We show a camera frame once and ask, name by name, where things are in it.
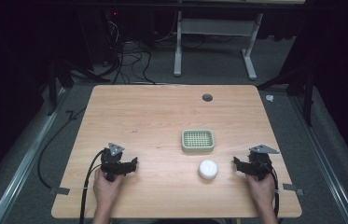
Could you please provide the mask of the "aluminium floor rail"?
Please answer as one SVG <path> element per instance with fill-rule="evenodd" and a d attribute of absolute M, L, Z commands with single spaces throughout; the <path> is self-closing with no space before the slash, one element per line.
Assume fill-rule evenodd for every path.
<path fill-rule="evenodd" d="M 42 97 L 44 103 L 0 163 L 0 224 L 6 221 L 57 117 L 55 110 L 49 112 L 49 93 L 43 91 Z"/>
<path fill-rule="evenodd" d="M 289 101 L 296 111 L 296 114 L 298 115 L 299 120 L 312 143 L 313 154 L 317 160 L 318 166 L 320 167 L 321 173 L 327 182 L 330 193 L 341 212 L 341 216 L 345 223 L 348 224 L 348 196 L 340 180 L 337 178 L 336 173 L 333 171 L 333 168 L 316 136 L 316 133 L 313 130 L 313 127 L 310 126 L 304 118 L 300 100 L 297 97 L 290 97 Z"/>

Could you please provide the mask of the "white metal desk frame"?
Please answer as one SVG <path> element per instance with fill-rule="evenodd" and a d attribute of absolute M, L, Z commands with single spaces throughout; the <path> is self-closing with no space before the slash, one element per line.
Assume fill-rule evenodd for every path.
<path fill-rule="evenodd" d="M 249 38 L 247 48 L 242 49 L 241 53 L 248 78 L 250 80 L 256 80 L 257 74 L 251 59 L 251 53 L 263 16 L 263 13 L 258 13 L 253 20 L 247 21 L 189 19 L 183 18 L 182 12 L 178 11 L 176 13 L 174 76 L 180 77 L 182 74 L 182 35 L 231 35 L 246 36 Z"/>

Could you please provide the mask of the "white round soap bar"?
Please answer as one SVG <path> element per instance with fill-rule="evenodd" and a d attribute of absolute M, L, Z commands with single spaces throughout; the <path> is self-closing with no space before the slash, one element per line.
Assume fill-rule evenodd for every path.
<path fill-rule="evenodd" d="M 218 166 L 214 161 L 204 160 L 199 165 L 198 173 L 203 179 L 214 179 L 218 173 Z"/>

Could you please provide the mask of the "dark computer tower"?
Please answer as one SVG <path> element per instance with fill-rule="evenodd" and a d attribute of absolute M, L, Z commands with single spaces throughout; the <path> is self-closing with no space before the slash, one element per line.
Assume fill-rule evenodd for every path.
<path fill-rule="evenodd" d="M 105 9 L 86 8 L 78 11 L 93 63 L 113 63 L 118 56 L 118 27 Z"/>

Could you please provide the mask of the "green soap dish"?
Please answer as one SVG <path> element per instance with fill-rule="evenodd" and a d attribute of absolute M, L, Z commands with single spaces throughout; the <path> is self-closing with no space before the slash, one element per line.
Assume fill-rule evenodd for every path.
<path fill-rule="evenodd" d="M 209 153 L 215 148 L 215 138 L 211 130 L 184 130 L 181 133 L 182 150 L 187 153 Z"/>

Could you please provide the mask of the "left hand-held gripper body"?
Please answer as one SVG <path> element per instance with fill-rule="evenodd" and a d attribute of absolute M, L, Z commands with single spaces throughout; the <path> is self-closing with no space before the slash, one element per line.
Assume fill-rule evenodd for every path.
<path fill-rule="evenodd" d="M 109 143 L 102 151 L 101 169 L 109 182 L 114 182 L 117 175 L 123 175 L 123 164 L 120 161 L 123 150 L 123 147 Z"/>

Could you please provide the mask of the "person's left hand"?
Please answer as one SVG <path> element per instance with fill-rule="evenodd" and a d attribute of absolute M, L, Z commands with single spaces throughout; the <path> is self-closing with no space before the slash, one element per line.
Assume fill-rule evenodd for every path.
<path fill-rule="evenodd" d="M 117 175 L 113 182 L 108 181 L 101 169 L 94 175 L 93 191 L 99 208 L 110 208 L 118 197 L 123 175 Z"/>

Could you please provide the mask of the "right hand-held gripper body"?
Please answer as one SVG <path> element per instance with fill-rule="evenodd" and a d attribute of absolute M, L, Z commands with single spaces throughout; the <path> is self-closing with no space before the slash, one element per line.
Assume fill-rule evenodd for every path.
<path fill-rule="evenodd" d="M 270 154 L 279 154 L 280 151 L 266 145 L 250 147 L 249 151 L 250 154 L 248 158 L 251 165 L 256 170 L 256 176 L 259 180 L 263 180 L 264 177 L 272 171 Z"/>

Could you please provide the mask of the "person's right hand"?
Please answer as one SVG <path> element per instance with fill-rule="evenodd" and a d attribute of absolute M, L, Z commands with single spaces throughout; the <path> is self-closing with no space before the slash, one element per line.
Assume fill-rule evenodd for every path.
<path fill-rule="evenodd" d="M 266 175 L 262 180 L 258 180 L 256 176 L 246 175 L 250 193 L 258 210 L 273 210 L 273 200 L 275 186 L 273 177 Z"/>

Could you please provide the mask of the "black metal stand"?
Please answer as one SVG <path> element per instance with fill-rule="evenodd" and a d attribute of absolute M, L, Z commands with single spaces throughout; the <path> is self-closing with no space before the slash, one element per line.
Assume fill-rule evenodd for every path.
<path fill-rule="evenodd" d="M 303 96 L 302 115 L 308 126 L 312 125 L 311 109 L 313 104 L 313 69 L 305 66 L 295 68 L 289 72 L 272 78 L 257 85 L 259 91 L 264 91 L 273 85 L 287 84 L 288 96 Z"/>
<path fill-rule="evenodd" d="M 71 78 L 72 71 L 77 71 L 81 75 L 98 82 L 109 82 L 109 79 L 98 77 L 91 71 L 83 69 L 65 59 L 53 59 L 48 66 L 49 116 L 58 108 L 57 82 L 60 82 L 65 89 L 71 89 L 74 85 L 74 81 Z"/>

